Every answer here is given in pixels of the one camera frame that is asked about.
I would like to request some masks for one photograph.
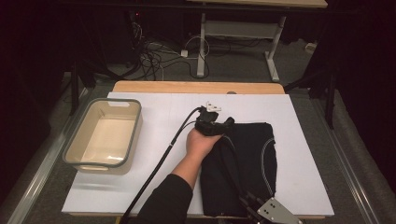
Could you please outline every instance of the beige plastic container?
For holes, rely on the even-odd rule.
[[[124,175],[143,123],[136,100],[90,102],[64,151],[64,161],[84,173]]]

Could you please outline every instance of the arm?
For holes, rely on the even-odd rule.
[[[202,160],[220,138],[221,135],[204,136],[196,129],[192,129],[187,136],[187,154],[175,167],[172,174],[180,176],[190,185],[191,189],[194,189]]]
[[[133,223],[184,223],[201,162],[219,139],[220,135],[206,137],[192,129],[186,156],[151,193]]]

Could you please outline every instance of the black sleeve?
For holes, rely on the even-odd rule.
[[[152,191],[134,223],[184,223],[192,199],[190,185],[178,175],[168,175]]]

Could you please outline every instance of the black device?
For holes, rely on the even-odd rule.
[[[195,129],[205,136],[214,136],[219,134],[225,134],[231,130],[234,119],[229,117],[224,123],[215,122],[219,114],[216,112],[218,108],[207,104],[206,107],[202,106],[200,116],[198,116],[195,122]]]

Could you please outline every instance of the white table surface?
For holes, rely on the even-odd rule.
[[[333,216],[334,212],[303,131],[287,94],[202,94],[111,92],[109,98],[133,98],[142,105],[143,126],[126,175],[92,175],[78,172],[64,203],[73,215],[123,214],[190,112],[207,101],[222,107],[218,122],[267,122],[276,140],[276,199],[297,216]],[[191,117],[195,120],[198,113]],[[158,174],[134,209],[137,214],[150,193],[185,154],[187,127],[177,139]],[[203,214],[199,181],[188,214]]]

